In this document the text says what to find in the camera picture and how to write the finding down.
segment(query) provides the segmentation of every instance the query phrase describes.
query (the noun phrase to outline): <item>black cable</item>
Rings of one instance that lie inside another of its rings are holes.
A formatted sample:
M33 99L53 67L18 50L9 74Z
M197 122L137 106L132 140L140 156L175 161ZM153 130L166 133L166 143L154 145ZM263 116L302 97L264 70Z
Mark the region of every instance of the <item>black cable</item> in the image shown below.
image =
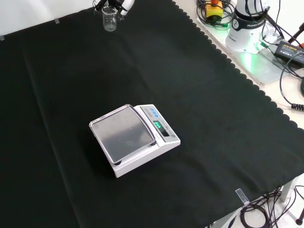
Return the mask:
M262 212L263 215L265 216L265 224L263 226L261 226L260 228L269 228L268 225L270 224L270 219L268 217L268 214L262 206L257 205L257 204L246 206L241 210L240 220L245 228L253 228L253 227L249 226L245 221L245 213L249 212L248 209L259 210L260 212Z
M209 2L202 1L200 4L198 4L197 8L196 8L196 13L197 13L200 21L203 22L204 24L208 24L208 25L212 25L212 26L222 26L222 27L228 26L231 23L231 21L232 21L232 17L234 15L235 7L229 1L222 1L222 4L223 3L227 5L227 8L230 9L230 12L227 11L225 8L219 6L219 5L213 5L213 4L209 3ZM221 8L227 14L225 17L220 18L220 20L222 20L224 18L227 18L227 17L231 17L231 20L229 22L226 22L226 23L219 23L218 22L219 19L215 19L215 20L207 19L203 15L203 10L205 9L206 5L211 5L213 7Z
M245 228L252 228L245 221L245 213L251 212L253 210L259 210L265 216L265 224L261 228L269 228L270 226L272 226L271 215L274 213L275 206L273 205L272 210L270 211L269 199L274 198L274 204L275 204L280 196L281 196L281 192L279 191L279 189L276 189L275 191L273 191L271 193L267 193L262 198L255 200L255 201L251 202L250 204L248 204L247 206L245 206L241 210L241 214L240 214L240 219L241 219L243 226ZM267 207L268 207L268 214L267 214L266 210L262 207L266 203L267 203Z
M303 185L296 185L296 186L295 186L296 192L297 192L297 193L299 194L299 196L304 200L304 197L299 193L297 187L302 187L302 188L304 188L304 186L303 186Z
M277 20L279 18L279 15L280 15L280 11L281 11L281 0L279 0L279 11L277 13L276 20L275 20L276 24L277 24Z
M230 223L229 223L229 225L228 225L228 227L227 228L231 228L232 226L233 226L233 224L234 224L234 221L236 220L236 216L230 221Z
M287 32L285 29L283 29L281 26L279 26L278 24L276 24L276 25L277 25L281 30L283 30L285 33L287 33L287 35L289 35L292 39L294 39L295 42L297 42L301 48L304 49L304 47L302 46L302 44L301 44L297 39L295 39L292 35L290 35L290 33L288 33L288 32Z
M281 61L278 59L278 57L275 56L274 52L268 47L268 46L264 46L267 48L268 51L271 52L271 54L275 57L275 59L279 62L279 64L281 64L282 67L284 67L283 63L281 63ZM288 67L287 68L287 72L292 74L293 76L302 79L301 76L299 76L292 68Z
M301 109L303 109L302 111L304 111L304 105L302 106L301 104L292 104L290 101L288 101L287 100L287 98L285 97L285 95L284 95L284 93L283 93L283 90L282 90L282 78L283 78L283 73L284 73L284 71L285 71L285 69L287 68L287 66L289 65L289 63L291 62L291 61L293 61L297 56L299 56L299 55L303 55L302 53L298 53L298 54L296 54L296 55L294 55L286 64L285 64L285 66L284 66L284 68L283 68L283 71L282 71L282 73L281 73L281 76L280 76L280 90L281 90L281 94L282 94L282 96L283 96L283 98L292 106L292 108L293 109L296 109L296 110L301 110Z
M286 211L283 211L283 213L275 220L275 221L273 221L272 223L277 223L278 221L279 221L279 219L287 212L287 211L289 211L289 209L294 205L294 203L295 203L295 199L296 199L296 191L295 191L295 189L294 189L294 201L293 201L293 203L290 205L290 207L286 210Z

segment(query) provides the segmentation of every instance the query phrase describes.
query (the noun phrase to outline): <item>table leg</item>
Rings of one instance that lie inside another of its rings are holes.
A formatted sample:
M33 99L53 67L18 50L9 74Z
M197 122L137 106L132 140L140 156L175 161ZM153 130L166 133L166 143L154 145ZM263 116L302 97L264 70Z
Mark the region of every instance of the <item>table leg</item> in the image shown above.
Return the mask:
M221 218L220 220L216 221L212 228L225 228L229 225L230 221L238 215L238 213L242 210L242 208L237 209L236 211L226 215L225 217Z
M290 197L290 190L294 189L299 177L294 178L291 182L284 185L282 194L280 196L281 201L284 203L288 197Z

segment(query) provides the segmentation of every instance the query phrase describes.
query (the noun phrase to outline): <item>white table surface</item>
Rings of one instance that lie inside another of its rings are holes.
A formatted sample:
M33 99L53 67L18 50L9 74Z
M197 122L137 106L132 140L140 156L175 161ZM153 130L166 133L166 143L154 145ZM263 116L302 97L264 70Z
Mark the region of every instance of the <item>white table surface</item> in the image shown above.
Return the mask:
M194 23L196 23L197 27L199 27L202 31L205 31L204 27L200 25L200 23L197 21L197 15L196 15L196 0L174 0L174 2L176 2L176 4L179 6L179 8L183 9L184 12L186 12L188 14L188 16L190 16L190 19L193 20ZM283 17L283 11L288 11L288 9L281 9L281 17ZM245 73L245 71L242 69L241 66L239 66L234 60L233 57L230 57L229 54L223 50L222 48L220 48L215 40L212 40L212 43L215 44L217 46L218 49L220 49L224 54L226 54L229 58L232 59L232 63L234 65L236 65L236 68L238 68L241 73L247 75ZM284 78L282 80L282 89L284 91L284 94L286 96L286 98L294 104L303 104L304 105L304 97L301 95L300 92L300 84L301 81L295 77L287 77ZM296 110L291 110L290 104L287 103L284 98L281 95L280 92L280 88L279 88L279 82L273 83L269 86L266 87L260 87L260 90L263 90L265 92L265 94L267 96L269 96L272 101L274 101L277 106L279 108L281 108L284 111L284 114L288 115L290 120L296 122L298 124L298 127L304 129L304 112L299 112Z

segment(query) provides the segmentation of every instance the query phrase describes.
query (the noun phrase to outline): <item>black tablecloth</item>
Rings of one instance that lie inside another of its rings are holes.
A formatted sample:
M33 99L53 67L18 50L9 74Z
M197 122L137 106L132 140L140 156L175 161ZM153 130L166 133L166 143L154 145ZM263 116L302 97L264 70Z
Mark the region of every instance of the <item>black tablecloth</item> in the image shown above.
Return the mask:
M88 9L0 45L10 56L0 68L11 85L1 90L12 132L4 154L23 158L8 164L25 182L43 162L56 173L39 183L58 186L56 195L45 192L35 209L64 197L60 167L81 227L203 227L242 206L236 189L253 200L304 172L303 130L171 0L137 1L112 33ZM181 145L116 179L88 124L124 104L154 104Z

